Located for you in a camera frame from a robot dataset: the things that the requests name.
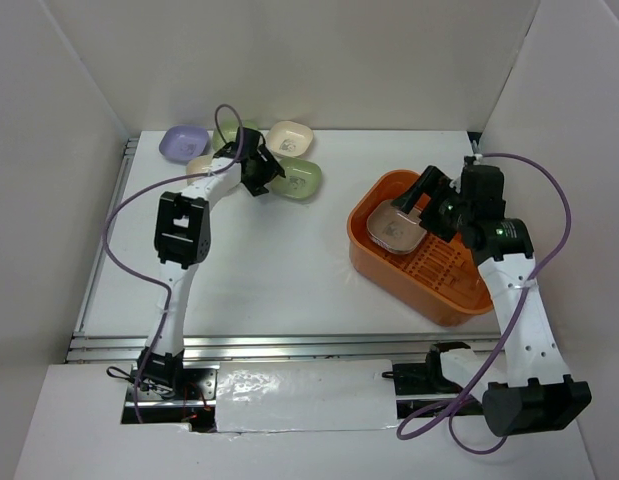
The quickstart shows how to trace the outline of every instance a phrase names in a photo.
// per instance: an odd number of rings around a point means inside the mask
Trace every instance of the green bowl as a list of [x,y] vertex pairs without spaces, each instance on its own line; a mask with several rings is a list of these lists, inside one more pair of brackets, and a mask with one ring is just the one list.
[[311,197],[322,181],[322,170],[313,162],[300,158],[285,157],[280,159],[280,166],[285,169],[287,178],[276,177],[269,188],[277,195],[305,200]]
[[[258,125],[251,120],[243,120],[242,125],[245,128],[258,130]],[[236,120],[226,120],[220,124],[220,130],[222,130],[222,134],[225,136],[227,142],[233,142],[236,139],[236,133],[238,133],[238,122]],[[214,130],[213,136],[211,137],[211,148],[213,148],[214,152],[217,152],[224,146],[225,142],[222,141],[220,133],[218,130]]]

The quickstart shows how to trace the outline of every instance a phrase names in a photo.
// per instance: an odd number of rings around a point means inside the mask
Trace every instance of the orange basket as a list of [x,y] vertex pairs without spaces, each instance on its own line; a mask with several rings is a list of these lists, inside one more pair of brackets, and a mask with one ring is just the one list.
[[[429,320],[455,327],[493,309],[487,286],[471,252],[458,235],[445,243],[427,234],[408,255],[395,255],[376,245],[367,233],[367,217],[384,200],[404,193],[419,175],[395,170],[384,175],[349,215],[349,258],[354,268]],[[417,204],[423,209],[428,197]]]

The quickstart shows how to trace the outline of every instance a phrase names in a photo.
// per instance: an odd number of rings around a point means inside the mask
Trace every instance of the gray wall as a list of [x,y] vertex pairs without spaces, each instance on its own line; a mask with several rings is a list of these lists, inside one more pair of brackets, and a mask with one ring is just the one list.
[[[572,238],[542,290],[560,348],[593,390],[580,426],[594,468],[619,478],[619,23],[601,0],[543,0],[482,144],[541,162],[571,199]],[[528,167],[501,164],[510,211],[543,256],[561,234],[560,201]]]
[[538,0],[49,0],[133,132],[211,126],[482,129]]
[[0,480],[64,358],[123,142],[37,2],[0,2]]

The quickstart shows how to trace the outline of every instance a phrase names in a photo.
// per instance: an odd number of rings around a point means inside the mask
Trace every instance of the metal frame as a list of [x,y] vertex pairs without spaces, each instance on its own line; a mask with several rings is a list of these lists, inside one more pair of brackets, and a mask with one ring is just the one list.
[[[126,144],[109,212],[121,200],[139,138]],[[104,262],[102,245],[94,259],[74,335],[67,353],[68,363],[132,363],[138,358],[145,338],[86,337],[87,313]],[[489,353],[499,338],[497,333],[308,335],[189,337],[185,339],[185,366],[218,368],[220,361],[288,361],[316,359],[387,358],[393,361],[424,361],[432,343],[463,341],[476,353]]]

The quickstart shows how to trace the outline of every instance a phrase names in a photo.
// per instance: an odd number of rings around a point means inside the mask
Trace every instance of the cable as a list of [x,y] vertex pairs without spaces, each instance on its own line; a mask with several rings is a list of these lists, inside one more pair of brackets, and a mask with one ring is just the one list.
[[105,253],[107,254],[107,256],[111,259],[111,261],[114,264],[116,264],[116,266],[118,266],[119,268],[121,268],[122,270],[127,272],[129,275],[133,275],[134,277],[139,278],[140,280],[144,280],[145,282],[149,282],[149,283],[152,283],[154,285],[158,285],[159,287],[164,288],[166,290],[166,292],[167,292],[167,297],[165,299],[165,304],[164,304],[164,308],[163,308],[163,312],[164,313],[162,314],[162,317],[160,318],[160,323],[158,325],[158,329],[156,330],[156,334],[154,335],[153,339],[151,340],[151,343],[149,344],[147,353],[145,354],[144,358],[142,359],[142,362],[140,363],[140,365],[138,366],[138,370],[136,371],[136,378],[134,379],[134,384],[133,384],[133,407],[134,407],[134,410],[136,412],[136,418],[138,419],[138,423],[143,423],[142,422],[142,416],[140,415],[140,408],[138,406],[138,387],[139,387],[141,379],[142,379],[142,373],[144,372],[144,370],[145,370],[145,368],[147,366],[147,361],[149,360],[149,356],[151,355],[151,352],[153,352],[154,348],[156,347],[156,344],[158,343],[158,339],[160,338],[160,334],[162,333],[162,329],[165,326],[165,322],[167,320],[167,313],[169,311],[169,304],[171,303],[172,291],[171,291],[171,287],[168,284],[166,284],[164,282],[161,282],[157,278],[153,278],[153,277],[150,277],[148,275],[144,275],[144,274],[138,272],[137,270],[134,270],[133,268],[125,265],[111,251],[111,247],[109,245],[109,230],[111,229],[111,225],[113,223],[113,220],[120,213],[120,211],[123,208],[125,208],[127,205],[129,205],[131,202],[133,202],[136,198],[144,195],[145,193],[150,192],[151,190],[154,190],[154,189],[156,189],[158,187],[162,187],[163,185],[167,185],[169,183],[180,182],[182,180],[189,180],[191,178],[209,177],[209,176],[212,176],[212,175],[218,175],[219,173],[223,173],[223,172],[229,170],[234,164],[236,164],[239,161],[240,155],[242,154],[242,145],[243,145],[243,142],[244,142],[244,131],[242,129],[242,119],[240,118],[240,115],[238,114],[238,112],[236,111],[235,108],[233,108],[231,105],[223,103],[221,105],[218,105],[218,107],[216,108],[216,111],[214,112],[214,121],[216,123],[216,126],[218,126],[218,123],[219,123],[218,122],[218,113],[223,108],[227,108],[227,109],[231,110],[231,112],[236,117],[236,120],[238,121],[238,126],[240,127],[240,129],[239,129],[240,136],[239,136],[239,139],[238,139],[238,148],[237,148],[237,151],[236,151],[236,156],[233,158],[233,161],[230,162],[227,166],[219,168],[218,170],[214,170],[213,172],[194,173],[194,174],[191,174],[191,175],[180,175],[179,177],[173,177],[173,178],[168,178],[166,180],[161,180],[160,182],[154,183],[152,185],[149,185],[149,186],[143,188],[142,190],[140,190],[140,191],[134,193],[133,195],[131,195],[129,198],[126,198],[125,200],[120,202],[120,204],[113,209],[111,214],[109,214],[109,216],[105,220],[105,225],[104,225],[104,227],[102,229],[102,248],[105,251]]
[[[571,207],[569,205],[569,200],[567,200],[567,195],[565,194],[564,190],[562,189],[558,181],[554,178],[554,176],[551,175],[551,173],[549,173],[549,171],[546,168],[544,168],[539,163],[534,162],[533,160],[530,160],[526,157],[522,157],[520,155],[514,155],[511,153],[485,153],[482,156],[484,158],[495,158],[495,157],[510,158],[513,160],[518,160],[520,162],[526,163],[527,165],[531,165],[532,167],[539,170],[549,180],[549,182],[551,182],[553,187],[558,192],[558,195],[560,196],[560,200],[562,201],[562,205],[565,210],[565,229],[558,244],[554,247],[554,249],[551,252],[549,252],[549,254],[545,258],[543,258],[536,265],[536,267],[529,274],[527,281],[534,280],[538,276],[540,271],[543,268],[545,268],[547,264],[551,260],[553,260],[554,257],[558,255],[558,253],[564,248],[565,244],[567,243],[567,240],[569,239],[569,235],[571,234],[571,223],[572,223]],[[411,422],[411,420],[413,420],[414,418],[418,418],[419,416],[423,415],[426,412],[429,412],[430,410],[432,410],[432,408],[430,408],[432,406],[428,405],[427,407],[416,410],[415,412],[410,414],[407,418],[405,418],[402,421],[402,423],[400,423],[400,425],[398,426],[398,429],[396,430],[396,436],[398,437],[399,440],[411,440],[412,438],[419,437],[420,435],[428,432],[435,426],[439,425],[445,418],[449,418],[450,420],[449,428],[452,431],[453,439],[456,441],[458,445],[460,445],[461,448],[463,448],[464,450],[468,452],[479,454],[479,455],[484,455],[484,454],[495,452],[497,449],[499,449],[504,444],[504,439],[503,439],[495,447],[492,447],[488,450],[478,451],[478,450],[470,449],[469,447],[462,444],[462,442],[460,442],[460,440],[457,438],[455,433],[453,433],[453,427],[451,426],[451,419],[458,412],[458,410],[462,408],[464,401],[467,399],[467,397],[469,397],[470,392],[473,389],[473,387],[476,386],[476,384],[480,381],[480,379],[485,374],[485,372],[489,369],[489,367],[491,367],[493,362],[496,360],[500,352],[504,349],[507,339],[511,335],[511,332],[513,331],[514,327],[516,326],[516,323],[518,322],[518,319],[520,318],[522,308],[524,307],[525,301],[527,300],[527,296],[529,295],[529,288],[530,287],[527,286],[521,289],[520,299],[518,300],[518,304],[516,305],[516,309],[514,310],[513,315],[511,316],[511,320],[509,321],[507,328],[502,333],[500,340],[494,347],[493,351],[489,354],[489,357],[487,357],[487,360],[485,361],[485,363],[482,365],[482,367],[478,369],[476,374],[469,381],[469,383],[465,386],[465,388],[462,389],[462,391],[458,394],[458,396],[455,399],[448,401],[448,404],[445,407],[445,409],[442,412],[440,412],[440,414],[436,418],[428,422],[426,425],[423,425],[422,427],[414,430],[413,432],[403,433],[405,427],[409,424],[409,422]],[[436,408],[439,408],[440,406],[442,406],[441,404],[444,404],[444,402],[437,402],[434,405],[437,405]]]

